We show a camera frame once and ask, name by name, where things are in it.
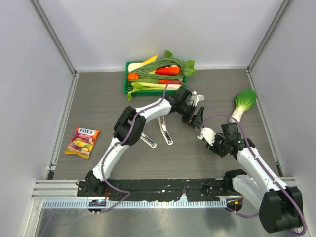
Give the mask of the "white stapler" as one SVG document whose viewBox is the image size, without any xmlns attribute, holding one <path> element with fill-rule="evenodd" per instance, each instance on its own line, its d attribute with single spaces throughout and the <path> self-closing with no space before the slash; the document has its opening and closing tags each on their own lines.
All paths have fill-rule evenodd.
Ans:
<svg viewBox="0 0 316 237">
<path fill-rule="evenodd" d="M 171 136 L 166 128 L 164 116 L 159 116 L 158 122 L 159 122 L 160 131 L 161 131 L 167 145 L 171 146 L 173 144 L 173 140 L 172 140 L 172 138 L 171 138 Z"/>
</svg>

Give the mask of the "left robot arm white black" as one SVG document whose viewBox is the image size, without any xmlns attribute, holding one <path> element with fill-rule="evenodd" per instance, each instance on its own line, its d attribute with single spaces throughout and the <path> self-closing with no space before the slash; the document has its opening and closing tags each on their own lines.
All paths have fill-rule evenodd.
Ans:
<svg viewBox="0 0 316 237">
<path fill-rule="evenodd" d="M 170 95 L 163 94 L 157 101 L 140 108 L 128 106 L 114 126 L 111 143 L 98 164 L 87 173 L 83 181 L 76 181 L 78 197 L 100 197 L 106 188 L 116 188 L 108 182 L 108 178 L 123 153 L 135 145 L 141 138 L 144 127 L 152 120 L 177 112 L 182 116 L 183 123 L 195 127 L 195 119 L 201 122 L 195 115 L 197 104 L 204 100 L 203 95 L 191 92 L 180 86 Z"/>
</svg>

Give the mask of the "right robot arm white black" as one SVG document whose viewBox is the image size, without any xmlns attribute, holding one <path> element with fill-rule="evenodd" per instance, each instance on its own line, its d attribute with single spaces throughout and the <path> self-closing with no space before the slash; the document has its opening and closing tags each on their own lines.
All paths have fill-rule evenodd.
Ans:
<svg viewBox="0 0 316 237">
<path fill-rule="evenodd" d="M 223 182 L 225 193 L 241 193 L 257 209 L 263 228 L 268 233 L 292 232 L 301 228 L 300 235 L 307 230 L 303 211 L 303 196 L 296 186 L 290 186 L 278 177 L 265 163 L 257 148 L 236 123 L 223 124 L 222 133 L 202 128 L 200 140 L 207 148 L 224 157 L 232 155 L 246 170 L 232 171 Z"/>
</svg>

